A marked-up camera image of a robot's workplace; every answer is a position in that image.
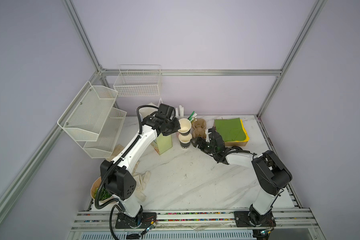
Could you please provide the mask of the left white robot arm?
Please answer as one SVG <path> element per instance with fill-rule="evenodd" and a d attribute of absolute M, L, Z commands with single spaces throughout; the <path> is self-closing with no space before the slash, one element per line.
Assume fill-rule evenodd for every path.
<path fill-rule="evenodd" d="M 137 108 L 138 132 L 116 157 L 101 163 L 101 183 L 94 200 L 98 210 L 113 203 L 123 221 L 132 228 L 139 227 L 143 222 L 143 207 L 134 194 L 137 187 L 133 177 L 136 163 L 159 135 L 170 136 L 180 129 L 175 108 L 165 104 L 153 106 L 154 112 L 142 119 L 140 109 L 150 107 L 142 105 Z"/>

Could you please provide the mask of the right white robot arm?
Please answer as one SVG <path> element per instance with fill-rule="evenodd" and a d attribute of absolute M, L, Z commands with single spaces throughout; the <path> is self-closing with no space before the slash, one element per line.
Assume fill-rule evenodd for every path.
<path fill-rule="evenodd" d="M 227 147 L 215 127 L 208 130 L 207 140 L 196 137 L 191 139 L 191 144 L 217 163 L 254 170 L 261 190 L 250 205 L 244 224 L 251 227 L 269 224 L 272 220 L 273 204 L 293 179 L 291 172 L 277 154 L 267 150 L 257 155 L 238 146 Z"/>

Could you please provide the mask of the black white paper coffee cup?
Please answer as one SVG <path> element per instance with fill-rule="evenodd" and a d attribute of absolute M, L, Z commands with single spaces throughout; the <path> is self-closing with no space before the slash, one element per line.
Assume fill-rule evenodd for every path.
<path fill-rule="evenodd" d="M 183 118 L 179 120 L 179 123 L 181 128 L 178 130 L 178 132 L 181 135 L 188 135 L 192 128 L 192 123 L 190 122 L 190 120 Z"/>

